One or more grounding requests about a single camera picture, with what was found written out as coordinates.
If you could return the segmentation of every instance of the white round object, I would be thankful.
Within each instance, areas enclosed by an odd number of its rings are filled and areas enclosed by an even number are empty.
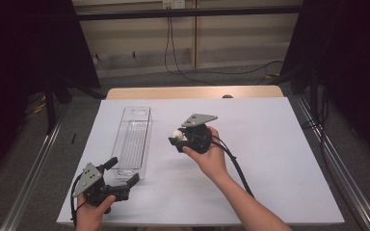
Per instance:
[[[171,133],[171,138],[175,138],[179,141],[182,141],[184,139],[184,135],[182,134],[181,131],[175,130]]]

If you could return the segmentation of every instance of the gray carpet floor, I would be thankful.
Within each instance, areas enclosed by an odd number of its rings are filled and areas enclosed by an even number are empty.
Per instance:
[[[214,70],[242,72],[256,67],[237,66],[215,68]],[[275,64],[269,66],[266,71],[267,73],[278,73],[279,67],[280,65]],[[218,86],[256,85],[271,81],[271,79],[263,79],[263,74],[264,71],[261,69],[248,74],[193,73],[187,74],[187,77]],[[206,86],[201,82],[191,81],[183,76],[166,72],[106,78],[100,81],[101,91],[104,93],[111,88]],[[289,83],[281,84],[280,87],[284,95],[289,98],[298,121],[305,123],[306,119],[297,102],[298,95],[291,92]],[[72,227],[56,223],[56,219],[85,148],[100,101],[92,99],[78,90],[70,90],[70,92],[74,98],[69,105],[56,103],[57,112],[66,111],[66,114],[56,141],[39,174],[39,181],[32,188],[32,195],[25,210],[22,211],[22,218],[17,225],[17,230],[73,230]],[[304,92],[303,96],[308,99],[308,90]],[[36,107],[36,103],[29,105],[28,110],[34,107]],[[0,163],[0,227],[46,139],[46,121],[45,109],[39,114],[27,115],[11,149]],[[354,135],[352,125],[335,107],[333,99],[330,100],[330,116],[326,121],[325,129],[346,167],[370,202],[370,148],[362,137]],[[330,189],[344,216],[345,223],[329,226],[292,226],[292,228],[294,230],[368,230],[336,173],[328,171],[320,144],[314,133],[311,129],[304,129],[304,134],[330,183]],[[333,179],[337,182],[336,186],[333,184]],[[135,230],[135,228],[104,227],[104,230]]]

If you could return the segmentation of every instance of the plastic box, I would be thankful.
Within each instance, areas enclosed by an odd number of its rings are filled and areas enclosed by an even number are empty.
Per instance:
[[[124,108],[112,154],[119,159],[112,167],[118,179],[131,178],[137,172],[144,179],[151,124],[149,107]]]

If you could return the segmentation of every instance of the table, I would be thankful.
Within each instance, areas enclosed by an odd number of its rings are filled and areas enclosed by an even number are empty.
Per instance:
[[[222,98],[224,94],[231,94],[235,99],[214,99]],[[211,99],[201,99],[204,95]],[[247,98],[256,96],[259,97],[257,100]],[[213,123],[213,126],[221,128],[220,132],[232,129],[241,131],[240,136],[244,139],[238,139],[233,134],[223,134],[222,138],[226,144],[231,143],[229,147],[234,155],[239,154],[239,164],[250,179],[250,184],[255,185],[252,191],[265,206],[288,223],[326,224],[344,221],[297,119],[278,87],[110,90],[108,100],[102,102],[78,169],[93,159],[93,153],[96,165],[106,161],[118,129],[110,121],[119,121],[124,106],[144,104],[150,105],[154,123],[149,148],[152,153],[148,156],[145,180],[132,189],[128,202],[113,205],[114,212],[104,218],[104,223],[124,226],[240,225],[225,198],[202,175],[198,166],[189,158],[171,154],[174,153],[174,147],[162,145],[168,142],[167,130],[182,122],[173,118],[189,113],[189,110],[200,109],[220,114],[219,121]],[[248,110],[237,114],[229,112],[241,108]],[[164,117],[169,112],[172,113],[170,122]],[[228,121],[232,120],[236,122],[230,124]],[[256,121],[253,129],[250,124],[252,121]],[[245,148],[254,155],[246,154]],[[238,181],[232,164],[226,164],[229,173]],[[113,179],[109,177],[106,181],[113,182]],[[59,215],[59,223],[70,224],[67,207],[68,197]]]

